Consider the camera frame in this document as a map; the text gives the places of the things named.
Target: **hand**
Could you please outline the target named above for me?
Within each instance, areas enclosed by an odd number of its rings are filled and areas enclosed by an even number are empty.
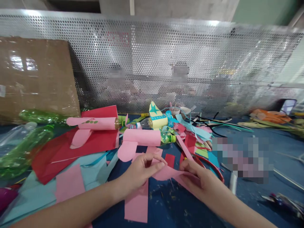
[[[217,178],[217,176],[209,169],[205,169],[195,161],[189,159],[184,160],[180,164],[181,171],[188,171],[196,175],[200,179],[200,187],[193,183],[187,176],[181,176],[185,184],[193,192],[194,196],[200,201],[203,201],[205,196],[212,194],[214,189],[226,188],[226,186]]]
[[[153,158],[160,162],[151,166]],[[168,163],[160,155],[152,153],[139,155],[119,178],[127,187],[127,190],[132,192],[142,186],[149,177],[161,170],[165,164]]]

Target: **cardboard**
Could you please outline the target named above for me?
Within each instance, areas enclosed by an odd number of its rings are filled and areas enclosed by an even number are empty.
[[[80,116],[67,41],[0,37],[0,71],[0,124],[24,109]]]

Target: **yellow paper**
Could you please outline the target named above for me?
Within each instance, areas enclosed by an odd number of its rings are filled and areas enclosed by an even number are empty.
[[[151,101],[150,108],[149,108],[150,117],[160,117],[163,113],[158,109],[153,101]],[[153,130],[159,130],[160,127],[165,126],[168,124],[168,118],[160,118],[156,120],[152,120],[153,123]]]

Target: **orange object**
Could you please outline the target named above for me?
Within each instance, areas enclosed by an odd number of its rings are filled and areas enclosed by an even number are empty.
[[[250,116],[255,119],[269,121],[275,124],[284,124],[291,121],[291,118],[289,118],[286,114],[277,111],[266,111],[263,109],[254,110]]]

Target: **pink paper tube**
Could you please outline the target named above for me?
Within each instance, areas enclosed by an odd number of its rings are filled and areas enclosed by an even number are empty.
[[[66,123],[70,126],[78,125],[79,129],[91,129],[91,130],[115,130],[116,117],[108,118],[77,118],[69,117]]]
[[[138,142],[139,146],[160,146],[161,132],[158,130],[127,129],[123,134],[123,140]]]

